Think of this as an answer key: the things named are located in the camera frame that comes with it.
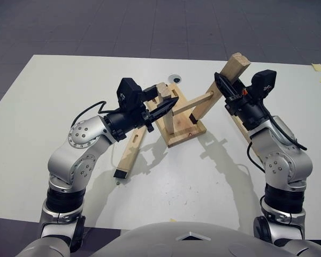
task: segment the wooden block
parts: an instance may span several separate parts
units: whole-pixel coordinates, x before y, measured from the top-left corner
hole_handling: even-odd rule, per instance
[[[159,103],[162,103],[165,99],[171,98],[171,93],[165,83],[160,83],[156,87],[157,87],[157,91],[158,91]],[[173,129],[173,119],[172,119],[171,111],[169,111],[161,119],[163,119],[163,121],[164,121],[166,131],[169,134],[173,134],[174,129]]]
[[[221,70],[220,74],[224,75],[231,83],[234,83],[238,77],[246,70],[250,65],[250,61],[241,53],[237,52],[233,54],[226,65]],[[196,106],[190,115],[190,119],[193,123],[197,122],[199,119],[203,118],[204,115],[214,106],[214,104],[222,97],[222,93],[217,88],[215,81],[212,83],[207,92],[213,91],[213,96],[209,101],[201,103]]]
[[[132,170],[135,159],[137,158],[140,145],[146,133],[146,127],[135,128],[126,149],[121,157],[121,160],[114,173],[115,178],[126,178],[128,172]]]
[[[220,74],[233,84],[250,64],[251,62],[244,55],[237,52],[230,57]]]
[[[187,103],[185,96],[176,84],[168,85],[168,89],[170,90],[172,97],[179,97],[173,109],[176,109],[177,107],[183,106]],[[159,104],[159,99],[152,99],[146,104],[150,111],[154,110],[157,107],[157,104]],[[163,119],[156,120],[156,125],[158,126],[160,133],[162,134],[162,137],[164,138],[164,141],[168,147],[178,145],[179,143],[190,140],[207,131],[201,121],[198,121],[197,124],[193,124],[190,121],[190,119],[188,118],[190,113],[191,110],[189,109],[177,114],[176,116],[173,116],[173,134],[167,133]]]
[[[212,98],[213,94],[214,94],[213,91],[209,91],[208,93],[205,93],[204,95],[200,95],[199,97],[186,102],[186,104],[184,104],[182,106],[178,106],[176,108],[174,107],[174,108],[172,108],[172,113],[175,116],[177,114],[180,114],[183,111],[189,110],[192,107],[199,105],[200,103],[208,101],[209,99]]]

